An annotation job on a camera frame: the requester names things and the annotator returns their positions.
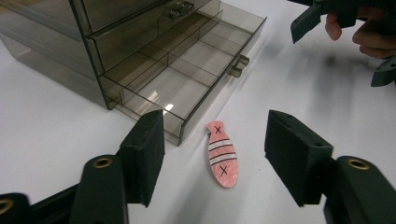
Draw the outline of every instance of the black stripe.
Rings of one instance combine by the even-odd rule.
[[[233,145],[233,144],[230,144],[230,145],[222,145],[222,146],[219,146],[219,147],[229,147],[229,146],[232,146],[232,145]],[[210,149],[209,151],[215,150],[215,149],[217,149],[217,148],[219,148],[219,147],[214,147],[214,148]]]
[[[213,159],[215,159],[215,158],[217,158],[217,157],[219,157],[219,156],[230,155],[230,154],[236,154],[236,153],[235,153],[235,152],[226,152],[226,153],[217,155],[217,156],[215,156],[215,157],[212,157],[212,158],[210,158],[209,160],[213,160]]]
[[[225,159],[225,160],[222,160],[222,161],[230,161],[230,160],[236,160],[236,158]],[[214,164],[218,164],[219,162],[222,162],[222,161],[215,162],[215,163],[211,164],[210,166],[212,166]]]
[[[225,140],[230,140],[230,138],[224,138],[224,139],[218,140],[216,142],[209,143],[209,145],[212,145],[212,144],[217,143],[217,142],[225,141]]]

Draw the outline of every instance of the plastic drawer organizer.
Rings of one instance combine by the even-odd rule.
[[[134,119],[163,109],[177,145],[240,76],[264,22],[218,0],[0,1],[16,59]]]

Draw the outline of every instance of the human hand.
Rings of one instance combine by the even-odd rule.
[[[378,31],[379,24],[385,16],[386,12],[378,8],[359,8],[358,18],[364,18],[367,21],[353,35],[352,41],[360,45],[361,53],[374,58],[388,58],[396,54],[396,35],[383,35]],[[342,30],[337,21],[337,15],[327,15],[325,27],[332,40],[340,38]]]

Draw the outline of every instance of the black x mark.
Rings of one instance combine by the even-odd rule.
[[[221,131],[220,131],[221,126],[220,127],[216,127],[215,126],[215,128],[216,128],[216,132],[215,133],[221,133]]]
[[[227,166],[225,166],[224,168],[222,168],[222,166],[220,166],[221,170],[223,171],[221,173],[221,176],[225,173],[227,175],[227,172],[225,171],[227,169]]]

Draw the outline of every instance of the pink fish toy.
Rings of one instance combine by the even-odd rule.
[[[224,188],[232,188],[238,179],[238,160],[233,143],[224,131],[222,121],[207,125],[210,131],[209,161],[213,175]]]

